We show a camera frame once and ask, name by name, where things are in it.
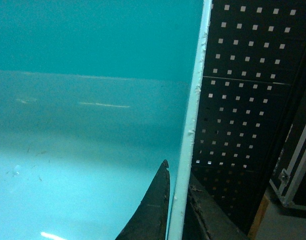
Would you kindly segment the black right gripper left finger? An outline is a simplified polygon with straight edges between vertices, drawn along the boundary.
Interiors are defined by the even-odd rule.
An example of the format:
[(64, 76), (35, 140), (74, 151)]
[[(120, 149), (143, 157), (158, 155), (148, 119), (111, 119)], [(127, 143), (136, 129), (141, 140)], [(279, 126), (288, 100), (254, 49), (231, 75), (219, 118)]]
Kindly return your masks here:
[(167, 160), (160, 164), (147, 192), (117, 240), (164, 240), (170, 200)]

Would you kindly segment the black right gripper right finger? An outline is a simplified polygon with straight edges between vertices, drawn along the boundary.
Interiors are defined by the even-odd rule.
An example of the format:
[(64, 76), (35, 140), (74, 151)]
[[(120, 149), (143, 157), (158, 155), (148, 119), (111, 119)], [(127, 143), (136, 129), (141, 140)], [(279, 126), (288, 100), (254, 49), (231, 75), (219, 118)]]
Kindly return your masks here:
[(184, 240), (247, 240), (204, 186), (191, 174), (183, 227)]

